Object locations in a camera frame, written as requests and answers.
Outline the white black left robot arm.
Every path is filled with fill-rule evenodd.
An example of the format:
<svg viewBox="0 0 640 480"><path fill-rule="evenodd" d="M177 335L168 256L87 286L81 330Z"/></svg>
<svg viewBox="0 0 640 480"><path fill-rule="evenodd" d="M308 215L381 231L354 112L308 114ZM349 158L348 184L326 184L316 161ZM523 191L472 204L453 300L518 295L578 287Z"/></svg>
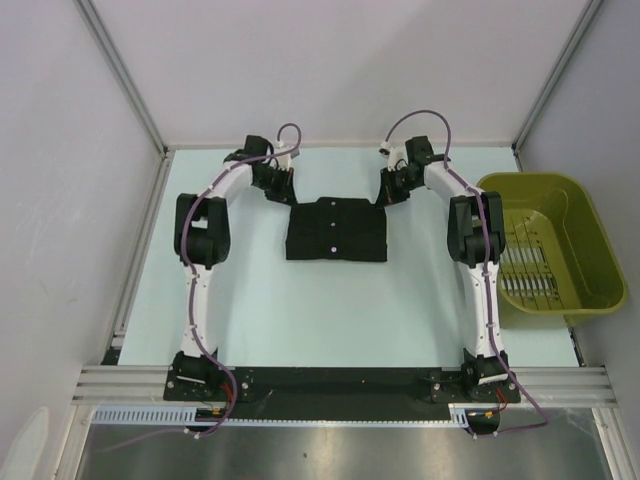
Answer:
<svg viewBox="0 0 640 480"><path fill-rule="evenodd" d="M199 399L210 399L219 390L233 394L232 380L217 359L218 344L207 343L210 286L231 250L229 206L250 187L277 202L294 204L292 160L299 146L286 144L281 134L274 142L249 135L241 149L225 158L222 170L202 193L181 194L176 200L174 250L185 268L187 314L171 372L177 386Z"/></svg>

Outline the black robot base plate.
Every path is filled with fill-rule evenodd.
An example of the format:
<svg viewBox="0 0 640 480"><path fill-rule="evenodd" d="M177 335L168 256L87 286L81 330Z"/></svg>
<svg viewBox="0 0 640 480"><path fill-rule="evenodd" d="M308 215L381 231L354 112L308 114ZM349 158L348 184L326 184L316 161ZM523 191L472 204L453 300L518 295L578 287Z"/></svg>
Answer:
<svg viewBox="0 0 640 480"><path fill-rule="evenodd" d="M450 404L519 404L511 380L468 389L462 368L237 367L233 420L412 422L445 420Z"/></svg>

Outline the black long sleeve shirt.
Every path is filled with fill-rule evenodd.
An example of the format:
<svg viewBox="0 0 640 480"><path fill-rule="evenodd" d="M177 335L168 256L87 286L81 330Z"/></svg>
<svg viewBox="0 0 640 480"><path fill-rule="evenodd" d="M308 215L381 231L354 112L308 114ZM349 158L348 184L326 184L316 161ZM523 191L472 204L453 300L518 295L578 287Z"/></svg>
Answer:
<svg viewBox="0 0 640 480"><path fill-rule="evenodd" d="M388 260L387 216L367 199L321 197L291 207L285 240L290 261Z"/></svg>

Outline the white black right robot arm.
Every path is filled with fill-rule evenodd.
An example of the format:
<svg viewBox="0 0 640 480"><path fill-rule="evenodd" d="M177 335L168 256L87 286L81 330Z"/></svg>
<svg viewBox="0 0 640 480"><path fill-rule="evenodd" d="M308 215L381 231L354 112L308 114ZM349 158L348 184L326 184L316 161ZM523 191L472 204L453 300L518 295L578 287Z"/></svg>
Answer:
<svg viewBox="0 0 640 480"><path fill-rule="evenodd" d="M470 320L461 388L469 399L484 401L498 383L509 379L497 293L500 258L506 247L502 198L467 181L447 155L434 153L426 136L406 141L404 150L385 140L379 153L386 166L380 171L376 206L399 204L413 190L426 187L448 207L446 246L462 279Z"/></svg>

